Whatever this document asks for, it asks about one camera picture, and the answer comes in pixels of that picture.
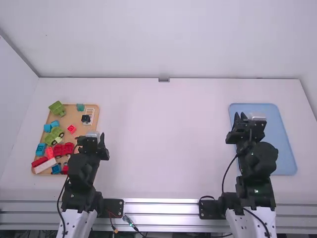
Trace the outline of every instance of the blue tray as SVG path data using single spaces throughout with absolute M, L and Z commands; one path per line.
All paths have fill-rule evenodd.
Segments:
M 229 106 L 231 126 L 236 112 L 239 115 L 241 112 L 265 114 L 267 124 L 262 141 L 266 141 L 278 149 L 277 167 L 272 175 L 294 175 L 297 166 L 278 107 L 270 103 L 233 103 Z

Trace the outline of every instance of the green toy block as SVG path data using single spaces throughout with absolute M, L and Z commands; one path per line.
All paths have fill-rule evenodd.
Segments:
M 59 115 L 60 117 L 66 115 L 65 107 L 60 101 L 54 102 L 52 105 L 49 106 L 49 109 L 54 115 Z
M 83 112 L 85 109 L 84 104 L 76 104 L 76 107 L 77 107 L 77 111 L 79 111 L 79 112 Z
M 63 130 L 59 126 L 56 126 L 52 128 L 49 134 L 47 134 L 47 136 L 44 139 L 44 142 L 47 143 L 49 146 L 56 145 L 58 143 L 57 140 L 59 140 L 58 137 L 62 138 L 63 136 Z

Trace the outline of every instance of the teal toy block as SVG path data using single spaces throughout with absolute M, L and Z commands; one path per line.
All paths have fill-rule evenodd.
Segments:
M 52 130 L 51 124 L 45 124 L 44 125 L 44 131 L 45 132 L 50 133 L 51 130 Z
M 46 147 L 47 147 L 47 144 L 39 143 L 38 147 L 36 148 L 35 155 L 36 156 L 44 156 Z
M 52 126 L 52 127 L 57 127 L 57 126 L 59 126 L 59 121 L 58 121 L 58 120 L 52 121 L 52 122 L 51 122 L 51 126 Z
M 53 175 L 60 174 L 60 172 L 61 172 L 61 165 L 60 165 L 60 163 L 58 163 L 57 165 L 54 165 L 54 166 L 52 167 L 52 174 L 53 174 Z
M 85 109 L 84 104 L 76 104 L 76 107 L 77 107 L 77 111 L 79 111 L 79 112 L 83 112 Z

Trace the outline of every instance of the wire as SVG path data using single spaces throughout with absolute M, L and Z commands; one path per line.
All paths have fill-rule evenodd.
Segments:
M 65 182 L 64 182 L 64 185 L 63 185 L 63 187 L 62 187 L 62 189 L 61 189 L 61 191 L 60 191 L 60 194 L 59 194 L 59 196 L 58 196 L 58 199 L 57 199 L 57 212 L 58 212 L 58 214 L 59 214 L 59 217 L 60 217 L 60 219 L 61 219 L 61 222 L 63 223 L 63 236 L 62 236 L 62 238 L 65 237 L 66 227 L 65 227 L 65 220 L 64 220 L 64 218 L 63 218 L 63 216 L 62 216 L 62 214 L 61 214 L 61 212 L 60 212 L 60 210 L 59 210 L 59 200 L 60 200 L 61 194 L 63 193 L 63 190 L 64 190 L 64 188 L 65 188 L 67 182 L 68 182 L 68 175 L 67 175 L 67 177 L 66 177 L 66 180 L 65 180 Z
M 108 213 L 109 213 L 109 215 L 111 214 L 112 216 L 114 216 L 115 218 L 121 218 L 121 217 L 119 217 L 119 216 L 117 216 L 117 215 L 115 215 L 115 214 L 113 214 L 112 212 L 110 212 L 109 210 L 106 210 Z
M 236 158 L 238 158 L 238 154 L 236 154 L 235 157 L 231 160 L 231 162 L 230 162 L 230 164 L 229 164 L 229 166 L 228 166 L 226 172 L 225 172 L 224 175 L 223 175 L 222 184 L 221 184 L 221 191 L 222 191 L 222 193 L 224 193 L 224 191 L 223 191 L 224 179 L 226 178 L 226 175 L 227 175 L 227 173 L 228 173 L 228 171 L 229 171 L 229 168 L 230 168 L 230 166 L 232 165 L 232 163 L 235 161 Z
M 229 237 L 229 236 L 232 236 L 232 233 L 227 234 L 227 235 L 223 235 L 223 236 L 215 236 L 215 237 L 210 236 L 210 237 L 211 237 L 211 238 L 222 238 L 222 237 Z
M 261 218 L 258 217 L 258 216 L 257 216 L 256 214 L 254 214 L 253 212 L 249 211 L 248 209 L 244 208 L 244 207 L 243 207 L 243 210 L 245 210 L 246 212 L 250 213 L 250 214 L 251 214 L 252 216 L 254 216 L 256 219 L 258 219 L 259 222 L 262 223 L 262 225 L 264 226 L 265 232 L 266 232 L 266 234 L 267 234 L 267 235 L 266 235 L 267 238 L 270 238 L 271 236 L 270 236 L 270 234 L 269 234 L 269 232 L 268 232 L 268 228 L 267 228 L 266 224 L 261 220 Z

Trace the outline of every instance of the black cable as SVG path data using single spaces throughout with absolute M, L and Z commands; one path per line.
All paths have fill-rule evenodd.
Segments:
M 211 237 L 211 238 L 222 238 L 222 237 L 229 237 L 229 236 L 232 236 L 232 233 L 227 234 L 227 235 L 224 235 L 224 236 L 215 236 L 215 237 L 210 236 L 210 237 Z
M 139 229 L 138 229 L 137 227 L 134 227 L 133 229 L 136 231 L 136 233 L 139 233 L 143 238 L 147 238 L 145 235 L 143 235 L 143 234 L 139 231 Z
M 63 216 L 61 215 L 61 212 L 60 212 L 60 210 L 59 210 L 59 200 L 60 200 L 61 194 L 63 193 L 64 188 L 65 188 L 67 182 L 68 182 L 68 175 L 67 175 L 67 177 L 66 177 L 66 180 L 65 180 L 65 182 L 64 182 L 64 185 L 63 185 L 63 187 L 62 187 L 62 189 L 61 189 L 61 191 L 60 191 L 60 194 L 59 194 L 59 196 L 58 196 L 58 199 L 57 199 L 57 212 L 58 212 L 58 214 L 59 214 L 59 217 L 60 217 L 60 219 L 61 219 L 61 222 L 63 223 L 63 236 L 62 236 L 62 238 L 64 238 L 65 235 L 66 235 L 66 234 L 65 234 L 65 233 L 66 233 L 66 226 L 65 226 L 65 220 L 64 220 L 64 218 L 63 218 Z
M 231 162 L 230 162 L 230 164 L 229 164 L 229 166 L 228 166 L 226 172 L 225 172 L 224 175 L 223 175 L 222 184 L 221 184 L 221 191 L 222 191 L 222 193 L 224 193 L 224 191 L 223 191 L 224 179 L 226 178 L 226 175 L 227 175 L 227 173 L 228 173 L 228 171 L 229 171 L 229 168 L 230 168 L 230 166 L 232 165 L 233 161 L 235 161 L 236 158 L 238 158 L 238 154 L 236 154 L 235 157 L 231 160 Z
M 268 232 L 268 228 L 267 228 L 266 224 L 260 219 L 260 217 L 258 217 L 256 214 L 254 214 L 253 212 L 249 211 L 248 209 L 246 209 L 246 208 L 244 208 L 244 207 L 243 207 L 243 210 L 245 210 L 246 212 L 250 213 L 250 214 L 251 214 L 252 216 L 254 216 L 256 219 L 258 219 L 259 222 L 262 223 L 262 225 L 264 226 L 265 232 L 266 232 L 266 234 L 267 234 L 267 235 L 266 235 L 267 238 L 270 238 L 271 236 L 270 236 L 270 234 L 269 234 L 269 232 Z

